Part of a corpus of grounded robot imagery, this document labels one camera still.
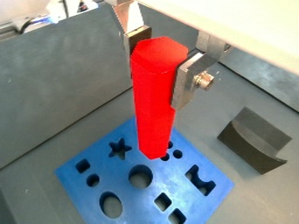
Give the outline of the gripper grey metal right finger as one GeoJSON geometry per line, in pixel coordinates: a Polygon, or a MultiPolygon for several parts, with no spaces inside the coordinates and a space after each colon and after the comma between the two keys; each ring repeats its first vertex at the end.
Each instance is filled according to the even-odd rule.
{"type": "Polygon", "coordinates": [[[209,67],[228,54],[232,46],[208,33],[197,34],[195,49],[176,68],[172,87],[172,108],[181,109],[191,101],[197,88],[208,90],[213,83],[213,76],[208,74],[209,67]]]}

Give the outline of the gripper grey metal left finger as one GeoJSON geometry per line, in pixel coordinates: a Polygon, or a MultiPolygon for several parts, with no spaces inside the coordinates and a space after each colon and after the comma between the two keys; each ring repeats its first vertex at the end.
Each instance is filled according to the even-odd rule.
{"type": "Polygon", "coordinates": [[[131,58],[137,42],[152,37],[152,28],[144,23],[136,0],[116,0],[113,12],[123,34],[125,56],[131,58]]]}

